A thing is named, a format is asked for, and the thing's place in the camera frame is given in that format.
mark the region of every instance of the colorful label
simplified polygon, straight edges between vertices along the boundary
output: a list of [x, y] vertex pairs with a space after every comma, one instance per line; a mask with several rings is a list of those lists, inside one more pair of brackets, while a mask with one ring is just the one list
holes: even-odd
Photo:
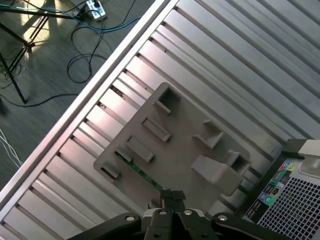
[[260, 218], [271, 207], [287, 182], [290, 180], [290, 174], [298, 167], [297, 162], [286, 160], [279, 170], [274, 174], [269, 184], [265, 186], [258, 199], [245, 214], [251, 221], [258, 223]]
[[272, 206], [272, 204], [274, 204], [274, 202], [276, 201], [277, 197], [274, 195], [268, 195], [264, 192], [262, 192], [259, 196], [259, 200], [261, 202], [263, 202], [264, 204], [268, 205], [269, 207]]

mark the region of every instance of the green circuit board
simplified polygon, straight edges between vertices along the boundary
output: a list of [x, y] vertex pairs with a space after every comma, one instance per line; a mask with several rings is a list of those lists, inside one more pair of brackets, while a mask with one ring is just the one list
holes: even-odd
[[120, 154], [115, 152], [116, 156], [120, 158], [125, 164], [127, 164], [132, 170], [134, 170], [138, 175], [140, 175], [144, 180], [146, 180], [148, 183], [150, 183], [153, 187], [155, 187], [157, 190], [163, 190], [164, 188], [158, 184], [155, 180], [153, 180], [152, 177], [150, 177], [148, 174], [146, 174], [143, 170], [141, 170], [140, 167], [134, 164], [134, 161], [131, 162], [125, 160]]

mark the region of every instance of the metal edge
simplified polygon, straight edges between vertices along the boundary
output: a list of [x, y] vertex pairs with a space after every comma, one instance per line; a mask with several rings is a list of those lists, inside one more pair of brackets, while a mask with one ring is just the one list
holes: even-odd
[[90, 98], [95, 94], [99, 87], [107, 82], [111, 85], [113, 79], [108, 79], [105, 81], [106, 77], [117, 67], [121, 62], [122, 58], [132, 50], [132, 46], [138, 41], [138, 39], [145, 34], [146, 30], [151, 26], [153, 21], [159, 15], [159, 13], [168, 5], [170, 0], [156, 0], [147, 12], [142, 16], [138, 23], [133, 27], [129, 34], [124, 38], [124, 40], [119, 44], [112, 55], [107, 59], [99, 71], [94, 75], [87, 86], [81, 91], [77, 98], [73, 101], [70, 107], [62, 115], [62, 117], [57, 121], [49, 133], [44, 137], [41, 143], [36, 147], [32, 154], [27, 158], [21, 168], [15, 173], [11, 180], [5, 185], [5, 187], [0, 192], [0, 221], [4, 219], [10, 209], [14, 206], [8, 208], [6, 206], [13, 195], [17, 194], [18, 189], [22, 186], [24, 181], [29, 177], [29, 175], [36, 169], [41, 160], [48, 154], [48, 151], [55, 145], [59, 140], [61, 135], [72, 123], [78, 113], [87, 104]]

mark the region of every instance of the sticker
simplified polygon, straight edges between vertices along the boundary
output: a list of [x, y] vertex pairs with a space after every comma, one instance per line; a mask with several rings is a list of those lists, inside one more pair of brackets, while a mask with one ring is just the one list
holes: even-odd
[[270, 183], [273, 186], [283, 189], [284, 186], [287, 184], [287, 182], [290, 180], [290, 177], [289, 177], [290, 174], [291, 174], [291, 171], [282, 168], [276, 172], [276, 174], [272, 177]]
[[263, 202], [264, 204], [268, 205], [269, 207], [272, 206], [272, 204], [274, 204], [274, 202], [276, 201], [276, 197], [274, 195], [268, 195], [265, 194], [264, 192], [260, 194], [259, 198], [258, 198], [261, 202]]
[[274, 188], [275, 188], [275, 186], [272, 186], [271, 184], [268, 184], [264, 188], [263, 192], [266, 193], [266, 194], [270, 194], [274, 190]]
[[257, 224], [268, 208], [269, 206], [263, 204], [260, 200], [256, 200], [245, 216]]
[[293, 172], [297, 167], [297, 164], [290, 162], [290, 161], [285, 161], [282, 166], [281, 169]]

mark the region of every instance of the black stand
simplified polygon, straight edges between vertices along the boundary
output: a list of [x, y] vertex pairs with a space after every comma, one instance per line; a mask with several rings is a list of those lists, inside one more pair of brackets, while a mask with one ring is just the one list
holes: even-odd
[[16, 34], [14, 31], [12, 31], [6, 25], [4, 25], [3, 23], [0, 22], [0, 29], [3, 29], [5, 32], [7, 32], [9, 35], [11, 35], [13, 38], [15, 38], [19, 42], [23, 43], [23, 47], [16, 54], [12, 63], [10, 64], [10, 66], [8, 66], [8, 64], [6, 63], [6, 60], [3, 57], [3, 55], [1, 54], [1, 52], [0, 52], [0, 63], [3, 65], [3, 68], [6, 72], [6, 74], [10, 78], [10, 80], [11, 80], [14, 88], [16, 89], [17, 93], [19, 94], [19, 97], [21, 98], [22, 102], [24, 104], [26, 104], [27, 101], [26, 101], [25, 97], [23, 96], [23, 94], [22, 94], [22, 92], [21, 92], [21, 90], [15, 80], [14, 75], [12, 74], [13, 70], [17, 67], [17, 65], [19, 64], [20, 60], [25, 55], [25, 53], [31, 52], [31, 49], [35, 46], [34, 40], [36, 39], [39, 32], [44, 27], [44, 25], [46, 24], [46, 22], [49, 20], [50, 17], [63, 18], [63, 19], [73, 19], [73, 18], [70, 16], [59, 15], [59, 14], [55, 14], [55, 13], [26, 11], [26, 10], [14, 9], [14, 8], [7, 8], [7, 7], [0, 7], [0, 12], [9, 12], [9, 13], [16, 13], [16, 14], [27, 14], [27, 15], [41, 16], [39, 23], [37, 24], [37, 26], [35, 27], [35, 30], [33, 31], [33, 33], [30, 36], [30, 41], [25, 40], [23, 37]]

